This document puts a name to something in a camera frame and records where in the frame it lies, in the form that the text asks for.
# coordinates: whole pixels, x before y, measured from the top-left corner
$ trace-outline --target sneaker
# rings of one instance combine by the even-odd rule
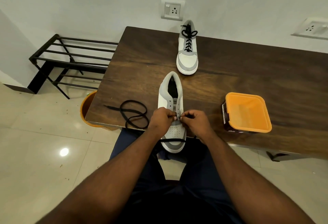
[[[183,113],[182,85],[177,73],[171,71],[164,78],[159,87],[158,108],[164,107],[176,112],[177,120],[172,122],[167,133],[162,139],[183,139],[186,140],[186,129],[180,122]],[[185,143],[180,141],[162,142],[164,149],[171,153],[180,152]]]
[[[191,20],[187,20],[179,35],[178,56],[176,58],[176,66],[184,75],[192,75],[198,68],[198,56],[196,35],[194,24]]]

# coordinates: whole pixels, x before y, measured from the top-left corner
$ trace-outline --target floor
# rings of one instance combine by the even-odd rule
[[[52,78],[59,72],[54,70]],[[101,78],[100,74],[86,75]],[[65,80],[95,87],[99,83]],[[0,223],[36,222],[109,159],[120,130],[90,127],[81,120],[80,104],[92,90],[61,88],[70,100],[49,82],[37,95],[0,84]],[[316,223],[328,223],[328,161],[272,162],[263,151],[233,149]],[[167,179],[180,178],[184,164],[160,163]]]

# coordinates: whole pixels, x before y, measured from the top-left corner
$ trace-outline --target wooden table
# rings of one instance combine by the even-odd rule
[[[159,85],[175,71],[183,87],[184,109],[203,110],[227,143],[328,158],[328,54],[197,36],[198,70],[184,76],[175,63],[178,36],[126,27],[86,120],[124,127],[120,112],[103,105],[119,107],[129,99],[143,102],[150,119],[157,108]],[[229,92],[263,97],[272,131],[253,135],[225,131],[221,104]],[[138,126],[144,123],[136,121]]]

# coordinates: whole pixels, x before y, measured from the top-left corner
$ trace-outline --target orange bucket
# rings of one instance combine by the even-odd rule
[[[268,133],[272,129],[265,101],[260,96],[230,92],[222,104],[222,111],[227,131]]]
[[[82,120],[87,123],[89,126],[92,126],[92,127],[103,127],[103,126],[99,126],[99,125],[93,125],[89,122],[87,122],[85,120],[85,116],[87,115],[87,112],[89,110],[89,107],[92,103],[92,100],[94,98],[94,96],[96,95],[97,91],[94,91],[92,92],[91,94],[89,94],[86,98],[84,98],[82,104],[81,104],[81,107],[80,107],[80,115],[81,115],[81,118]]]

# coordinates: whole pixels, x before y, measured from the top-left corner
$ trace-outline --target switch plate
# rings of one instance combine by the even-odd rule
[[[183,0],[161,0],[161,18],[182,21],[184,5]]]
[[[293,36],[328,40],[328,19],[310,17],[303,21]]]

